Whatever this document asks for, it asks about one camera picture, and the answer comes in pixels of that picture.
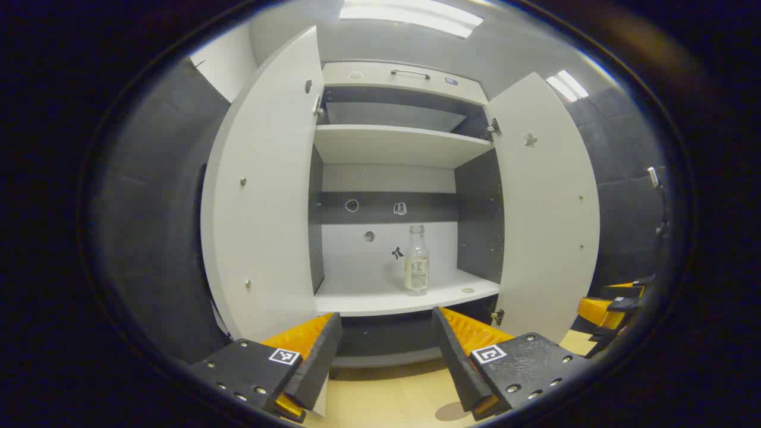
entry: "fluorescent light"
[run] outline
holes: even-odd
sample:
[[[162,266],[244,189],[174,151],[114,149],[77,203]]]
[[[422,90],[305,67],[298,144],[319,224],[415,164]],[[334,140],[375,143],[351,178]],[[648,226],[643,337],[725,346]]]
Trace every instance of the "fluorescent light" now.
[[[558,73],[558,77],[561,78],[561,80],[563,80],[568,86],[570,86],[573,92],[575,92],[579,98],[584,98],[589,96],[589,93],[586,92],[584,88],[582,88],[581,85],[576,81],[576,79],[571,77],[571,75],[567,71],[565,70],[561,71],[560,73]]]
[[[576,98],[576,95],[573,95],[573,92],[568,89],[568,86],[565,86],[563,82],[558,80],[557,77],[553,76],[551,78],[547,78],[547,83],[552,85],[553,88],[557,89],[558,92],[563,94],[564,97],[568,98],[569,101],[574,102],[578,99]]]
[[[482,18],[432,0],[346,0],[340,19],[406,22],[467,38]]]

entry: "floor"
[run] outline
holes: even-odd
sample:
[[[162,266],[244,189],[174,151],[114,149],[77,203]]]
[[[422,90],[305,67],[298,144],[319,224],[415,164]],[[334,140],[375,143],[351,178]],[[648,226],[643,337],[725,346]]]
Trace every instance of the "floor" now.
[[[586,354],[590,334],[570,330],[560,343]],[[307,412],[310,428],[366,426],[474,426],[464,412],[442,359],[376,369],[334,369],[327,382],[326,417]]]

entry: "white cabinet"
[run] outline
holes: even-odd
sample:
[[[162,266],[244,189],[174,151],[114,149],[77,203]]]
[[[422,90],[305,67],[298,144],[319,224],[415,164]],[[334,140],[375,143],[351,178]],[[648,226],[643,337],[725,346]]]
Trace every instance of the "white cabinet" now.
[[[340,93],[347,102],[373,101],[378,88],[418,107],[441,102],[467,118],[452,133],[324,123],[319,107],[327,98]],[[498,133],[486,130],[492,120]],[[432,262],[425,297],[388,286],[401,272],[360,257],[361,250],[342,240],[344,232],[326,235],[324,226],[326,278],[314,295],[307,237],[313,144],[328,164],[437,168],[456,168],[494,149],[505,222],[504,252],[496,254],[503,260],[501,283],[457,269],[457,252],[468,250],[457,243],[456,222],[431,229],[431,252],[441,256]],[[541,77],[533,73],[487,101],[478,82],[435,70],[384,62],[320,69],[312,27],[259,68],[225,117],[209,158],[201,229],[209,285],[234,338],[266,339],[326,311],[401,314],[499,294],[501,328],[559,342],[591,283],[600,221],[584,144]],[[399,233],[395,228],[388,236],[406,242]],[[390,258],[386,248],[382,253]]]

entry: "cabinet door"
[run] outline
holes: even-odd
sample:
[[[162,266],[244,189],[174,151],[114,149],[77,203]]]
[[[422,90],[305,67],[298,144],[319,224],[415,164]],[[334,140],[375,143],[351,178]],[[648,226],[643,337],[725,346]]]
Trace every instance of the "cabinet door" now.
[[[505,205],[499,328],[559,343],[597,261],[600,209],[589,155],[568,111],[537,73],[485,111],[501,130],[494,134]]]
[[[323,87],[312,27],[251,76],[212,147],[201,203],[203,260],[235,339],[265,340],[315,315],[307,201]]]

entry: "cabinet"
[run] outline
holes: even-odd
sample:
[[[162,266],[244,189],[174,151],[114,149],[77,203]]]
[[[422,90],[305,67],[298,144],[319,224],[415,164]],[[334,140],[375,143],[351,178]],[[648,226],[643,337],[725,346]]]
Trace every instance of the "cabinet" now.
[[[415,113],[400,116],[394,106]],[[491,216],[504,233],[482,248],[459,244],[458,212],[474,205],[457,188],[405,193],[412,209],[404,218],[388,218],[391,206],[374,211],[377,201],[394,195],[331,192],[319,202],[325,278],[315,293],[307,230],[313,147],[326,169],[388,164],[454,174],[494,156],[498,171],[489,176],[498,190],[483,196],[494,209],[479,215]],[[327,215],[329,201],[352,194],[364,198],[359,217]],[[433,209],[436,215],[426,217]],[[393,247],[406,247],[410,223],[426,225],[431,249],[430,290],[421,297],[398,287],[403,263],[390,255]],[[370,244],[362,240],[368,231],[376,237]],[[500,328],[559,342],[591,282],[599,209],[581,137],[535,73],[487,101],[478,82],[437,70],[385,62],[321,68],[312,27],[257,70],[225,117],[204,182],[201,234],[209,286],[235,338],[263,340],[328,311],[403,318],[496,297],[497,309],[505,310]],[[458,269],[463,254],[494,257],[501,269],[491,280]]]

